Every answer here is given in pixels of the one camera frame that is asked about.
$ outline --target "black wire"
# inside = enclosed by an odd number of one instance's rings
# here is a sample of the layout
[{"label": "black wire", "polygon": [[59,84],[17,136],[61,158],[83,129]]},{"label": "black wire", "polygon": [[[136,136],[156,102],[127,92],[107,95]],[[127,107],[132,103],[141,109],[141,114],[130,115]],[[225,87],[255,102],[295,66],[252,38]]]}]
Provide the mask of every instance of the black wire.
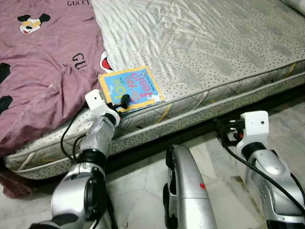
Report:
[{"label": "black wire", "polygon": [[302,196],[303,196],[303,202],[304,202],[304,205],[305,205],[305,193],[304,193],[304,190],[302,188],[302,185],[300,184],[300,182],[297,180],[297,178],[294,176],[293,173],[290,173],[290,176],[292,177],[292,179],[295,181],[296,185],[300,189],[300,192],[302,193]]},{"label": "black wire", "polygon": [[72,163],[76,163],[76,161],[74,161],[74,159],[67,153],[67,151],[65,150],[65,148],[63,147],[63,140],[65,138],[66,133],[68,132],[69,128],[71,127],[72,123],[74,122],[74,120],[76,119],[76,117],[79,115],[79,113],[82,111],[82,109],[86,107],[86,104],[84,104],[82,106],[82,108],[76,113],[76,115],[72,118],[72,120],[70,121],[68,127],[66,128],[65,132],[63,132],[62,136],[61,136],[61,151],[63,154],[65,154],[65,156],[72,162]]},{"label": "black wire", "polygon": [[77,162],[77,158],[76,158],[76,154],[75,154],[77,142],[78,142],[81,138],[83,138],[83,137],[85,137],[85,136],[86,136],[86,135],[81,135],[81,136],[79,136],[78,138],[75,139],[75,141],[74,141],[74,143],[73,143],[72,154],[73,154],[73,159],[74,159],[75,162]]},{"label": "black wire", "polygon": [[95,222],[95,224],[94,224],[92,229],[95,229],[97,227],[97,225],[99,224],[100,220],[101,220],[101,216],[96,219],[96,222]]},{"label": "black wire", "polygon": [[107,193],[107,211],[111,220],[111,229],[118,229],[118,224],[115,220],[115,215],[114,215],[114,208],[109,193]]},{"label": "black wire", "polygon": [[282,186],[280,186],[278,183],[276,183],[274,180],[272,180],[269,176],[267,176],[261,170],[259,170],[258,168],[252,166],[250,163],[248,163],[247,161],[243,160],[241,157],[239,157],[238,155],[233,153],[232,150],[229,149],[229,147],[225,144],[225,141],[223,139],[224,139],[224,129],[221,131],[221,142],[223,144],[223,147],[226,149],[226,151],[228,151],[228,153],[232,157],[234,157],[235,159],[239,160],[241,163],[243,163],[244,165],[248,166],[249,168],[254,170],[256,173],[261,175],[263,178],[265,178],[267,181],[269,181],[271,184],[273,184],[275,187],[277,187],[281,192],[283,192],[300,209],[300,211],[302,212],[303,216],[305,216],[305,209],[303,208],[303,206],[293,196],[291,196],[289,194],[289,192],[287,192]]}]

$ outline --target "blue book cover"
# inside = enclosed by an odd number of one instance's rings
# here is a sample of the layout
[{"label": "blue book cover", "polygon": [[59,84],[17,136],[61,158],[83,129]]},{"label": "blue book cover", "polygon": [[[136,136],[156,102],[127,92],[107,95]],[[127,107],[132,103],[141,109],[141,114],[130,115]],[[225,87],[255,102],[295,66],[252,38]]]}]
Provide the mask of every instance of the blue book cover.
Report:
[{"label": "blue book cover", "polygon": [[139,110],[164,101],[147,66],[101,74],[99,82],[108,103],[117,104],[124,94],[129,94],[131,102],[127,109],[118,109],[121,112]]}]

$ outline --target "bed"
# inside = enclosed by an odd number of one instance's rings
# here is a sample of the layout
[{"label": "bed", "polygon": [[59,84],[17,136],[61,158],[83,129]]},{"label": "bed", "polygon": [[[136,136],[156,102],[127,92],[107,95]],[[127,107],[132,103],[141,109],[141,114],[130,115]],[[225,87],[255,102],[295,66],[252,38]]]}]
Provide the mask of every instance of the bed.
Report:
[{"label": "bed", "polygon": [[[166,101],[124,116],[111,154],[305,83],[305,19],[278,0],[91,0],[113,70],[147,65]],[[81,112],[65,137],[94,121]],[[68,122],[5,156],[30,179],[65,173]]]}]

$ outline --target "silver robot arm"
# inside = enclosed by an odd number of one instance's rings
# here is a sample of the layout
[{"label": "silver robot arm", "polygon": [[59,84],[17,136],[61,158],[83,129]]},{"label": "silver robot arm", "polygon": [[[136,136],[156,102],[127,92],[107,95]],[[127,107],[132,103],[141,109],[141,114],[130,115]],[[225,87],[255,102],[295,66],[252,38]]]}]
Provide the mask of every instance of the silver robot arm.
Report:
[{"label": "silver robot arm", "polygon": [[53,219],[33,224],[30,229],[91,229],[100,220],[102,228],[117,228],[105,185],[105,165],[115,127],[120,122],[115,108],[127,108],[130,98],[124,95],[121,104],[106,104],[99,90],[89,92],[85,98],[97,118],[81,142],[77,164],[53,193]]},{"label": "silver robot arm", "polygon": [[[246,112],[241,114],[241,120],[231,120],[227,126],[228,132],[237,130],[234,134],[236,141],[230,141],[226,136],[222,138],[223,145],[236,146],[237,156],[246,159],[250,165],[279,184],[304,208],[304,192],[288,164],[279,158],[274,150],[266,148],[269,135],[268,113],[266,111]],[[290,198],[248,167],[246,180],[249,179],[254,182],[260,192],[268,228],[305,228],[304,213]]]},{"label": "silver robot arm", "polygon": [[163,188],[167,228],[217,229],[212,205],[196,162],[188,148],[166,151],[168,182]]}]

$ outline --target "pink blanket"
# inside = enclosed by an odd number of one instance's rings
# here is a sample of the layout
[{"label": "pink blanket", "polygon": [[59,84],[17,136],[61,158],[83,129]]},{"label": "pink blanket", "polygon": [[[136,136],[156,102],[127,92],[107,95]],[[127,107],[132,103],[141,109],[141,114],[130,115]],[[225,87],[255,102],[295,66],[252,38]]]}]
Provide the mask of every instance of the pink blanket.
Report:
[{"label": "pink blanket", "polygon": [[71,118],[104,71],[89,0],[0,0],[0,156]]}]

